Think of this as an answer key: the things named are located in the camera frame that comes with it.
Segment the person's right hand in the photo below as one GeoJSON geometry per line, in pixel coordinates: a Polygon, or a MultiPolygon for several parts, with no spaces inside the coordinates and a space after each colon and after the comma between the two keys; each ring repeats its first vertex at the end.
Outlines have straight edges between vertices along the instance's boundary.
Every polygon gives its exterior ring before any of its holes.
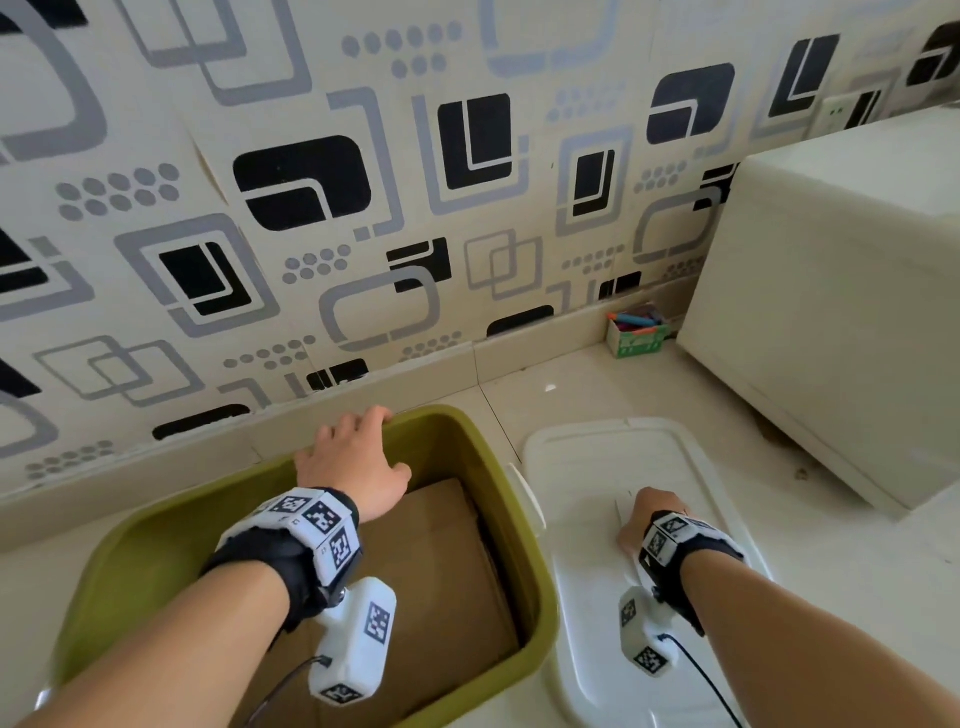
{"type": "Polygon", "coordinates": [[[687,505],[673,491],[664,491],[655,488],[643,488],[637,492],[633,505],[630,510],[630,516],[640,517],[642,521],[642,548],[647,531],[656,520],[657,515],[663,516],[665,513],[690,516],[690,510],[687,505]]]}

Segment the person's left hand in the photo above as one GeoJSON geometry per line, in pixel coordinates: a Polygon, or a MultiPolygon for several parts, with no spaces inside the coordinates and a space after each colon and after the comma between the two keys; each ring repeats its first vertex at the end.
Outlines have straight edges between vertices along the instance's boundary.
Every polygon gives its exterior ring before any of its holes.
{"type": "Polygon", "coordinates": [[[378,501],[380,474],[389,464],[383,449],[383,428],[393,418],[375,405],[362,415],[348,412],[335,426],[321,426],[314,443],[294,455],[296,485],[326,489],[349,498],[359,522],[366,524],[389,513],[399,501],[378,501]]]}

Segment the olive green plastic storage bin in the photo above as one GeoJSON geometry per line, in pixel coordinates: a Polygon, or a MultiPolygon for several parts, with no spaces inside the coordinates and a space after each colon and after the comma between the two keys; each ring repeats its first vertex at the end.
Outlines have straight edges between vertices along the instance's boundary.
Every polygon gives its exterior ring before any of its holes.
{"type": "MultiPolygon", "coordinates": [[[[452,718],[460,705],[469,707],[447,726],[539,670],[558,636],[557,592],[505,469],[466,414],[445,405],[414,409],[387,424],[383,444],[391,464],[412,468],[407,496],[446,480],[462,485],[518,632],[512,657],[427,710],[428,717],[452,718]]],[[[50,693],[172,601],[221,534],[295,480],[292,456],[277,457],[151,504],[114,527],[87,562],[67,610],[50,693]]]]}

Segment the person's right forearm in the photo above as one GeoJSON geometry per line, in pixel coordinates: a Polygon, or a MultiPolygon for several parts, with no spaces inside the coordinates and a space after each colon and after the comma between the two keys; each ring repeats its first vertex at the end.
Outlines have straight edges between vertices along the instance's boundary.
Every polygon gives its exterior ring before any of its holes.
{"type": "Polygon", "coordinates": [[[960,728],[960,698],[886,645],[733,557],[681,582],[751,728],[960,728]]]}

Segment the person's left forearm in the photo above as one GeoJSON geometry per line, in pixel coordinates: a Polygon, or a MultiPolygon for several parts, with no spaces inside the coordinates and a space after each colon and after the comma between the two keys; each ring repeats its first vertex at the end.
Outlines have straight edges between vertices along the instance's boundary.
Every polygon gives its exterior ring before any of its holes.
{"type": "Polygon", "coordinates": [[[229,728],[289,609],[268,564],[219,566],[15,728],[229,728]]]}

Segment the white marker wrist tracker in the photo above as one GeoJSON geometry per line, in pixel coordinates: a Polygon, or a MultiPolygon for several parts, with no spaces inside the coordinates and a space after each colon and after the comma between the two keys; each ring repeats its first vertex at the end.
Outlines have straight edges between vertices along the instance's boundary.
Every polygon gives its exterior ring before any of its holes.
{"type": "Polygon", "coordinates": [[[222,533],[218,549],[257,528],[284,532],[303,546],[328,596],[345,587],[363,555],[354,513],[331,491],[294,488],[267,499],[222,533]]]}
{"type": "Polygon", "coordinates": [[[727,533],[692,516],[657,512],[648,526],[638,563],[657,587],[679,579],[683,562],[694,552],[726,554],[745,563],[746,554],[727,533]]]}

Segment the white plastic bin lid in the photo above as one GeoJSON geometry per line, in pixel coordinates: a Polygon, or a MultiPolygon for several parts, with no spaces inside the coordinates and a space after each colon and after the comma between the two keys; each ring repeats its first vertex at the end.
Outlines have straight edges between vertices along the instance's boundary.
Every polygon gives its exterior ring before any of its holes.
{"type": "Polygon", "coordinates": [[[645,675],[625,658],[619,601],[632,586],[654,594],[616,538],[644,487],[675,492],[695,517],[732,537],[747,564],[771,577],[724,484],[690,431],[665,418],[625,418],[537,431],[525,444],[525,493],[554,580],[558,637],[551,688],[571,722],[585,728],[749,728],[714,650],[677,614],[678,663],[645,675]]]}

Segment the brown cardboard sheet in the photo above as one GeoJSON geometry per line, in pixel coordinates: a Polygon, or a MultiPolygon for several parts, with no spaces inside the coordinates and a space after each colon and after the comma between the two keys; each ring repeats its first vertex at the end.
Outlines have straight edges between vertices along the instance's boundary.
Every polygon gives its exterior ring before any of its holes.
{"type": "Polygon", "coordinates": [[[255,702],[270,690],[255,728],[443,728],[428,716],[444,698],[513,657],[518,628],[465,488],[454,479],[406,495],[388,516],[361,527],[365,556],[357,578],[377,577],[397,606],[385,673],[366,700],[335,707],[314,698],[308,675],[323,628],[312,619],[265,659],[255,702]]]}

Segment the green and white chalk box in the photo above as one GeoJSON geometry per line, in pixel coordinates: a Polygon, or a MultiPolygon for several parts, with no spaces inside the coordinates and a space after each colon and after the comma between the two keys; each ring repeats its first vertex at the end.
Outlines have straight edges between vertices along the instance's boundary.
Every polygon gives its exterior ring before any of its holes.
{"type": "MultiPolygon", "coordinates": [[[[652,302],[644,303],[644,305],[654,305],[658,309],[652,302]]],[[[663,348],[664,343],[672,334],[672,329],[668,321],[666,321],[666,325],[664,326],[630,334],[619,332],[608,319],[606,320],[606,347],[616,359],[655,354],[663,348]]]]}

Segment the bunch of coloured chalk sticks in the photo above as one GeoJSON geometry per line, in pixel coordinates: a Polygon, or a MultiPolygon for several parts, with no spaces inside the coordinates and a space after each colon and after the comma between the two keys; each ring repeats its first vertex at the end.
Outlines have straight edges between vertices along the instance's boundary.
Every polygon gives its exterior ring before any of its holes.
{"type": "Polygon", "coordinates": [[[666,325],[665,317],[654,304],[642,304],[623,311],[609,312],[606,314],[606,319],[621,334],[635,334],[666,325]]]}

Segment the cream white cabinet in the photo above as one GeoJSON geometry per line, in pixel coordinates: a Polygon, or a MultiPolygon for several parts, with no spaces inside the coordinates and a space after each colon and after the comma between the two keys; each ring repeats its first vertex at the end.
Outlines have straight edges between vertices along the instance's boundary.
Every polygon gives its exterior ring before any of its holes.
{"type": "Polygon", "coordinates": [[[960,101],[747,157],[678,346],[891,517],[960,484],[960,101]]]}

